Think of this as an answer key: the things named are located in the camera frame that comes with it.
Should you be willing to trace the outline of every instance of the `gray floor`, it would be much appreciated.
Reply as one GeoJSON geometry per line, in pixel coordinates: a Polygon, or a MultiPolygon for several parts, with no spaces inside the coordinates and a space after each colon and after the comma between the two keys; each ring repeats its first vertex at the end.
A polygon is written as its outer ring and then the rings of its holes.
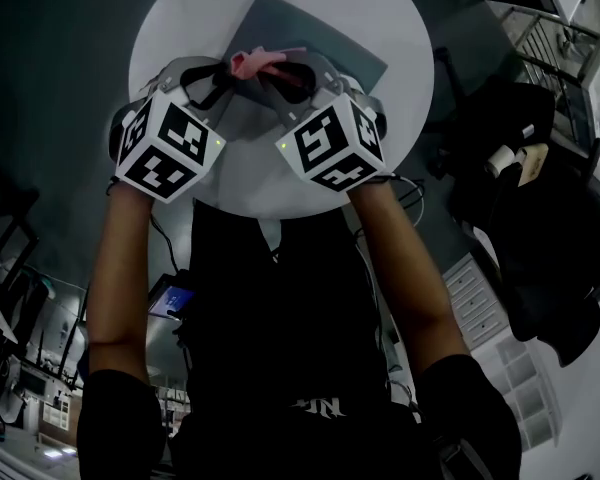
{"type": "MultiPolygon", "coordinates": [[[[40,236],[31,263],[82,287],[89,282],[114,167],[106,130],[113,113],[127,102],[131,50],[154,1],[0,0],[0,166],[19,185],[40,191],[29,215],[40,236]]],[[[485,3],[413,1],[433,46],[451,51],[467,91],[503,69],[511,45],[485,3]]],[[[453,108],[446,79],[436,71],[431,119],[453,108]]],[[[437,182],[426,174],[439,141],[422,135],[398,172],[426,178],[426,213],[419,230],[444,271],[471,244],[445,209],[451,180],[437,182]]],[[[156,205],[155,212],[174,242],[179,265],[186,266],[191,202],[181,198],[156,205]]],[[[153,282],[171,271],[157,235],[151,237],[150,255],[153,282]]],[[[150,334],[166,334],[164,325],[156,323],[150,334]]],[[[168,362],[166,356],[160,362],[168,362]]]]}

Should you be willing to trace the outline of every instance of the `black pants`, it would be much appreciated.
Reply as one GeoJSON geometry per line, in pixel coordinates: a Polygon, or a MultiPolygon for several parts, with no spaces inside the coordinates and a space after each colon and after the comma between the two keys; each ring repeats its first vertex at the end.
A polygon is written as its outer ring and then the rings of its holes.
{"type": "Polygon", "coordinates": [[[282,221],[275,263],[257,220],[196,202],[190,272],[195,402],[386,399],[379,315],[341,210],[282,221]]]}

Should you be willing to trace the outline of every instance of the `white desk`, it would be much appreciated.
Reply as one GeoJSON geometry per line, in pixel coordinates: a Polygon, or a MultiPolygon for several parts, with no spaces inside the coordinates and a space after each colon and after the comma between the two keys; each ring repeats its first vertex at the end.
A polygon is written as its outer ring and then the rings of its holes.
{"type": "MultiPolygon", "coordinates": [[[[133,48],[130,97],[174,58],[221,58],[253,1],[157,0],[133,48]]],[[[389,133],[383,151],[387,167],[395,169],[418,138],[433,93],[431,43],[413,2],[286,1],[387,63],[387,71],[371,94],[382,101],[386,111],[389,133]]],[[[217,131],[230,143],[189,196],[230,213],[262,219],[315,215],[349,201],[346,194],[334,194],[296,177],[274,147],[284,128],[272,110],[236,96],[217,131]]]]}

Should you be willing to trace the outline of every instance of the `pink cloth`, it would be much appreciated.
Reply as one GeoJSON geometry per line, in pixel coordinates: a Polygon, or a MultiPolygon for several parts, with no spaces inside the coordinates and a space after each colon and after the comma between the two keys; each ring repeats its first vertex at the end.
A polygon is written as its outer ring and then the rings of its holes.
{"type": "Polygon", "coordinates": [[[285,52],[289,51],[305,52],[307,49],[292,48],[278,52],[268,52],[262,46],[258,46],[251,53],[238,52],[231,57],[231,75],[239,80],[249,80],[258,73],[263,72],[278,76],[293,85],[302,86],[302,81],[297,77],[280,71],[272,65],[276,62],[286,61],[287,55],[285,52]]]}

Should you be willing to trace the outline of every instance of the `black office chair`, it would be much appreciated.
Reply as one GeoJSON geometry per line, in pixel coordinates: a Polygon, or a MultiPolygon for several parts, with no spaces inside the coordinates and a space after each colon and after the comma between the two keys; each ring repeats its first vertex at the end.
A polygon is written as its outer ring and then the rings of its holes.
{"type": "Polygon", "coordinates": [[[447,131],[433,174],[456,183],[450,211],[465,229],[490,238],[499,264],[499,294],[520,341],[551,345],[561,366],[578,358],[600,327],[600,197],[589,181],[600,140],[589,156],[550,142],[555,101],[542,87],[490,80],[465,97],[447,131]],[[522,130],[533,125],[525,138],[522,130]],[[549,143],[540,176],[522,187],[519,164],[497,179],[485,171],[502,145],[516,151],[549,143]]]}

